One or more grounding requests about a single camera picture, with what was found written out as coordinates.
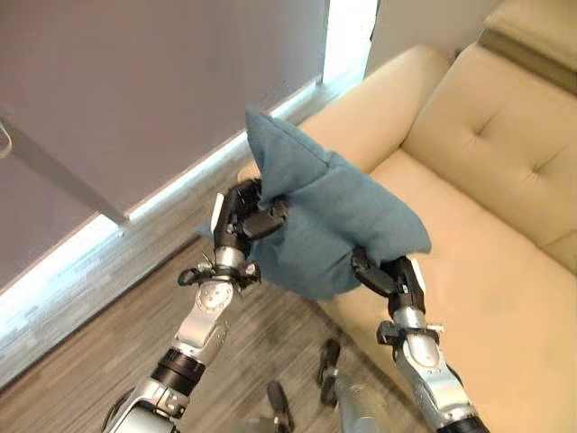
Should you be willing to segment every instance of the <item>sofa armrest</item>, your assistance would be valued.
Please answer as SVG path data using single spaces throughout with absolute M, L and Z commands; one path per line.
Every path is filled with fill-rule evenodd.
M 401 145 L 448 68 L 448 60 L 432 48 L 413 47 L 300 128 L 328 151 L 370 172 Z M 239 173 L 241 179 L 258 176 L 254 162 Z

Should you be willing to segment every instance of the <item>tufted sofa back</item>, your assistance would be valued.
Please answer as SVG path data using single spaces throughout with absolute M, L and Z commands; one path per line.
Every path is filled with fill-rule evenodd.
M 576 271 L 575 95 L 473 44 L 403 148 Z

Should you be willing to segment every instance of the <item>beige sofa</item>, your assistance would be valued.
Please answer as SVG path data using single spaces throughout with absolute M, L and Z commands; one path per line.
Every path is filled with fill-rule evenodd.
M 509 55 L 528 47 L 541 62 L 554 45 L 557 67 L 573 77 L 577 68 L 555 32 L 526 21 L 499 10 L 487 21 L 490 37 L 451 66 L 415 47 L 301 127 L 422 218 L 433 241 L 418 256 L 427 318 L 444 323 L 442 348 L 490 430 L 569 433 L 577 431 L 577 98 L 491 44 L 506 39 Z M 360 287 L 322 307 L 407 389 L 390 349 L 376 344 L 385 299 Z

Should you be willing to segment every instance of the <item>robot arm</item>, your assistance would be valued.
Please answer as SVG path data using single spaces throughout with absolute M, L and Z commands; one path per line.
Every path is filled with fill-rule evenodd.
M 111 410 L 105 433 L 178 433 L 173 420 L 184 414 L 190 394 L 240 314 L 241 290 L 260 279 L 256 263 L 246 261 L 251 242 L 286 220 L 282 201 L 260 211 L 260 194 L 260 182 L 247 180 L 216 201 L 215 262 L 180 274 L 180 285 L 198 284 L 194 305 L 154 371 Z
M 441 327 L 426 323 L 425 284 L 417 261 L 400 257 L 378 268 L 357 248 L 351 265 L 360 282 L 389 301 L 393 321 L 380 324 L 377 339 L 393 347 L 395 364 L 429 428 L 438 433 L 489 433 L 444 359 L 437 334 Z

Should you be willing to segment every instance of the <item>blue cushion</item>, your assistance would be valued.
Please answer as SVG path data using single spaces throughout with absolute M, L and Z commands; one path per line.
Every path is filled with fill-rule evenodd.
M 287 223 L 252 248 L 266 280 L 327 299 L 359 285 L 350 265 L 356 245 L 375 263 L 431 250 L 419 217 L 338 153 L 255 110 L 246 111 L 246 129 L 261 170 L 261 207 L 278 196 L 288 202 Z

